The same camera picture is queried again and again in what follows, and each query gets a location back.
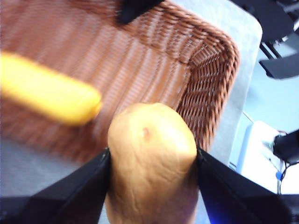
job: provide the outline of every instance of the wicker basket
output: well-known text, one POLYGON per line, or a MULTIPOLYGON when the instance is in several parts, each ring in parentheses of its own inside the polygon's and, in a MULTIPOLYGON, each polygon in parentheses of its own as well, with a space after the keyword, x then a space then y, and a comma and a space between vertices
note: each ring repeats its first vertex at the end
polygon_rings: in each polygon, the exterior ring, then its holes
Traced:
POLYGON ((83 162, 107 146, 115 114, 162 102, 208 150, 236 75, 235 44, 168 0, 128 25, 118 12, 118 0, 1 1, 2 50, 92 84, 104 102, 96 120, 73 128, 1 99, 1 137, 83 162))

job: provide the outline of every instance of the cable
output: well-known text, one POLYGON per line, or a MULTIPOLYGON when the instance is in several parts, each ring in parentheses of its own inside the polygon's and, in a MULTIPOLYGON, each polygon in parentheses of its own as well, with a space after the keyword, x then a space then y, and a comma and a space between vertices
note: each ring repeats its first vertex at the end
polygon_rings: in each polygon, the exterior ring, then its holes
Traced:
POLYGON ((246 113, 246 111, 243 111, 243 114, 252 122, 254 123, 254 120, 252 119, 252 117, 246 113))
POLYGON ((281 177, 280 177, 279 194, 281 194, 281 184, 282 184, 282 181, 283 181, 283 179, 284 179, 284 177, 285 177, 285 174, 286 174, 287 169, 288 169, 289 167, 294 166, 294 165, 297 165, 297 164, 299 164, 299 161, 294 162, 294 163, 291 163, 291 164, 289 164, 289 165, 287 166, 287 165, 286 165, 286 162, 285 162, 285 170, 282 172, 281 177))

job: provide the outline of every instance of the black object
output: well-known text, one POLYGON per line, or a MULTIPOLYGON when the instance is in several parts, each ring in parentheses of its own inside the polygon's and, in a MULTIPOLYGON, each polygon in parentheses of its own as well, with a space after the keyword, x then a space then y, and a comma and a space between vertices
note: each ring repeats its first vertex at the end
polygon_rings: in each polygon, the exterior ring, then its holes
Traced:
MULTIPOLYGON (((299 195, 276 195, 198 149, 198 183, 211 224, 299 224, 299 195)), ((33 197, 2 198, 3 224, 97 224, 109 183, 106 149, 33 197)))
POLYGON ((299 224, 299 195, 276 195, 198 149, 198 180, 211 224, 299 224))
POLYGON ((261 60, 259 63, 265 69, 267 76, 284 79, 299 75, 299 53, 278 59, 261 60))
POLYGON ((299 130, 285 136, 276 136, 274 139, 273 154, 290 164, 298 162, 299 130))
POLYGON ((291 17, 274 0, 231 0, 244 10, 252 14, 261 24, 263 29, 262 42, 271 53, 263 46, 260 49, 270 60, 259 63, 265 69, 267 76, 276 79, 290 78, 299 75, 299 54, 282 58, 273 47, 276 41, 293 33, 294 23, 291 17))
POLYGON ((97 224, 110 170, 106 149, 87 164, 41 192, 1 198, 2 224, 97 224))
POLYGON ((163 0, 123 0, 120 23, 127 24, 163 0))
POLYGON ((293 32, 292 19, 273 0, 231 0, 251 13, 262 26, 262 42, 274 42, 293 32))

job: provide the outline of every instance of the yellow corn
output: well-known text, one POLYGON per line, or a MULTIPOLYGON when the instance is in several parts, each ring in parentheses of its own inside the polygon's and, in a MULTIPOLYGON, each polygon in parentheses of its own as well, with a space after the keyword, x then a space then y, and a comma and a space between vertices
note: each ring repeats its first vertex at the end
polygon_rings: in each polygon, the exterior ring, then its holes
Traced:
POLYGON ((90 85, 5 51, 1 97, 70 126, 87 123, 102 106, 101 95, 90 85))

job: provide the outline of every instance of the yellow object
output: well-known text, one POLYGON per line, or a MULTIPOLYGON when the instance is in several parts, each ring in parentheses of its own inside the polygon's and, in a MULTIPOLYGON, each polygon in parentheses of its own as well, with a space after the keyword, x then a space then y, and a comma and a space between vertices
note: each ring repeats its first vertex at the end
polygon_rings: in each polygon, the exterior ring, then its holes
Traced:
POLYGON ((101 95, 93 87, 3 51, 1 97, 70 126, 87 123, 102 106, 101 95))
POLYGON ((110 224, 192 224, 198 200, 192 132, 163 104, 134 104, 108 131, 110 224))

